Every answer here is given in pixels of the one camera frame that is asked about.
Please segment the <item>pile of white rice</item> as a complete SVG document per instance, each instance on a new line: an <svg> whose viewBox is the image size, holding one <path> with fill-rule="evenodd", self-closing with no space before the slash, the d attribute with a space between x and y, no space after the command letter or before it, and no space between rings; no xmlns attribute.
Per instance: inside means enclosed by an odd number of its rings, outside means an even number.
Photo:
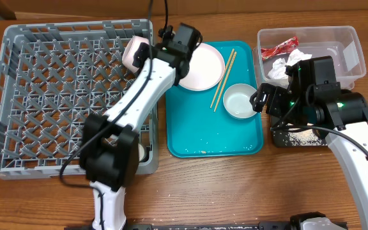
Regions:
<svg viewBox="0 0 368 230"><path fill-rule="evenodd" d="M313 130L303 132L272 132L273 143L277 147L326 146Z"/></svg>

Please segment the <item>grey bowl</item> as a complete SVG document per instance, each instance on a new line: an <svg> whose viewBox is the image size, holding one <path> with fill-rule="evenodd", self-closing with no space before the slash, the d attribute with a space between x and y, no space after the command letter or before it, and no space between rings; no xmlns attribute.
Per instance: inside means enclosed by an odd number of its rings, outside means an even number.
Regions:
<svg viewBox="0 0 368 230"><path fill-rule="evenodd" d="M223 97L225 110L236 119L251 118L256 114L250 103L251 96L257 90L248 84L230 86Z"/></svg>

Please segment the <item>small pink bowl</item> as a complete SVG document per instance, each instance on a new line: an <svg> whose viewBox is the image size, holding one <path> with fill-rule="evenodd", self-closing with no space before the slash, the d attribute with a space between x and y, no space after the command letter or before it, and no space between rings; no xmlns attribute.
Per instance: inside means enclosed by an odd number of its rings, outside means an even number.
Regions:
<svg viewBox="0 0 368 230"><path fill-rule="evenodd" d="M123 65L135 73L141 67L141 60L139 53L142 49L149 47L149 40L141 36L133 36L125 47L125 51L122 56Z"/></svg>

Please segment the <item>white cup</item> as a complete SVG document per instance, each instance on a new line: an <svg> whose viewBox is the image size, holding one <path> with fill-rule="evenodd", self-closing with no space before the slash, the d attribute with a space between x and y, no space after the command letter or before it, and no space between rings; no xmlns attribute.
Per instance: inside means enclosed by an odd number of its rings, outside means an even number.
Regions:
<svg viewBox="0 0 368 230"><path fill-rule="evenodd" d="M138 144L138 152L139 152L139 161L140 162L147 161L148 152L147 152L146 148L141 143Z"/></svg>

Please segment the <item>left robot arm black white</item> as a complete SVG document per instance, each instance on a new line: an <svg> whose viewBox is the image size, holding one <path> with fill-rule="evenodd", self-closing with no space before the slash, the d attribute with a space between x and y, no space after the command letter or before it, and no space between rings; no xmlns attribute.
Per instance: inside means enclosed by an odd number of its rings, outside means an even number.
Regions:
<svg viewBox="0 0 368 230"><path fill-rule="evenodd" d="M93 229L124 229L125 189L139 165L139 129L160 97L189 72L201 33L187 24L162 30L162 41L134 36L122 63L137 73L125 95L103 115L90 114L82 129L79 165L95 196Z"/></svg>

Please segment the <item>red snack wrapper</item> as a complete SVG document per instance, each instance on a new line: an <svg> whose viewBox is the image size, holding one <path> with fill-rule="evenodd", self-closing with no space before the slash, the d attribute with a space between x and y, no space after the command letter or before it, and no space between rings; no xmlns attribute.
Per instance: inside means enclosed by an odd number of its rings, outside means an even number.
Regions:
<svg viewBox="0 0 368 230"><path fill-rule="evenodd" d="M267 60L277 55L291 53L297 46L299 46L299 41L298 38L294 36L273 48L261 48L261 58L262 60Z"/></svg>

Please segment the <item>white napkin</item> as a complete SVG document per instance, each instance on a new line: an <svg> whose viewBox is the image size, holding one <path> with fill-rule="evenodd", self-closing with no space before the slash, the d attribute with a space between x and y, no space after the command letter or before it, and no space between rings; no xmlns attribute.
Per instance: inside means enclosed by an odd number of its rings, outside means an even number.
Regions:
<svg viewBox="0 0 368 230"><path fill-rule="evenodd" d="M286 74L286 67L293 66L299 61L308 60L312 58L312 54L306 54L299 49L293 50L287 59L278 58L272 64L272 69L268 72L268 78L279 80L288 78Z"/></svg>

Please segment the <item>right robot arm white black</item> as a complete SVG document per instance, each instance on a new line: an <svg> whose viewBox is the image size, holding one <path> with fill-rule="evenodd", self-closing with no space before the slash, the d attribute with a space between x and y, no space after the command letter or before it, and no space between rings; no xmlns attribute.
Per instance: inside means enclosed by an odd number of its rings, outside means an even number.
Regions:
<svg viewBox="0 0 368 230"><path fill-rule="evenodd" d="M286 88L262 83L251 96L256 112L278 118L273 132L315 130L338 160L355 200L362 229L368 229L368 104L342 89L332 57L287 66Z"/></svg>

